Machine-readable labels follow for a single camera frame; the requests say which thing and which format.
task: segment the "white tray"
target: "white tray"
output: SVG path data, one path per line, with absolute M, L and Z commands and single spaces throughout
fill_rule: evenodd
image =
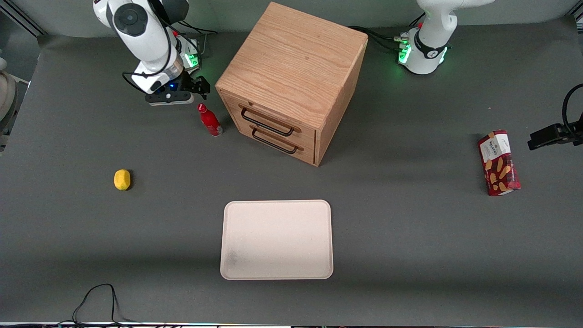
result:
M 223 278 L 327 279 L 333 270 L 328 202 L 233 201 L 225 206 Z

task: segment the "red bottle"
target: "red bottle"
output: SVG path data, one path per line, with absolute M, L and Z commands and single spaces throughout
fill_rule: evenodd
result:
M 212 111 L 206 108 L 205 104 L 198 104 L 198 111 L 201 114 L 202 124 L 204 124 L 205 127 L 209 129 L 210 134 L 212 134 L 214 137 L 217 137 L 223 133 L 223 128 L 220 126 L 217 117 L 213 114 Z

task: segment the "bottle cap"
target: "bottle cap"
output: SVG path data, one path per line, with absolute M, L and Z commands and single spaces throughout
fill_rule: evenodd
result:
M 205 104 L 198 104 L 198 111 L 200 111 L 201 113 L 204 113 L 207 111 L 208 108 L 206 108 Z

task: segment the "drawer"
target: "drawer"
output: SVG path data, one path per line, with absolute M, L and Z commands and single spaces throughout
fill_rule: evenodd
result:
M 314 146 L 301 146 L 285 140 L 279 135 L 263 130 L 253 124 L 247 124 L 240 130 L 243 135 L 253 138 L 262 144 L 277 149 L 308 164 L 314 164 Z
M 276 118 L 268 114 L 260 105 L 253 104 L 226 92 L 222 92 L 221 97 L 240 131 L 246 125 L 252 124 L 261 128 L 262 131 L 269 131 L 281 140 L 298 146 L 314 147 L 314 129 Z

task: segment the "table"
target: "table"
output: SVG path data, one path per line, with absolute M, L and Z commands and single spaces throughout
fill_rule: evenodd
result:
M 209 81 L 245 36 L 209 38 Z M 194 105 L 150 107 L 120 76 L 136 65 L 120 40 L 41 38 L 0 159 L 0 320 L 68 319 L 110 282 L 142 322 L 581 326 L 583 148 L 526 144 L 581 82 L 574 20 L 462 26 L 452 44 L 416 76 L 370 43 L 314 168 L 240 135 L 216 92 L 218 138 Z M 508 130 L 523 185 L 503 197 L 486 195 L 477 152 L 495 129 Z M 113 186 L 120 168 L 134 172 L 129 192 Z M 222 279 L 228 202 L 320 198 L 330 279 Z M 108 321 L 109 301 L 96 291 L 79 318 Z

